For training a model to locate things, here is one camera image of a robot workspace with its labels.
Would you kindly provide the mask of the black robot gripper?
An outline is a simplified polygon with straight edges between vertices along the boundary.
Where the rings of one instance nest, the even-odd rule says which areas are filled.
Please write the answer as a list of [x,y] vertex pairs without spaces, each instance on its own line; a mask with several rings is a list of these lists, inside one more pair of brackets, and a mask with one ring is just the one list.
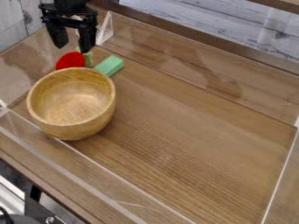
[[78,29],[78,48],[86,53],[96,44],[94,28],[97,12],[88,7],[89,0],[53,0],[51,3],[39,3],[41,21],[50,35],[51,43],[62,48],[67,42],[67,28]]

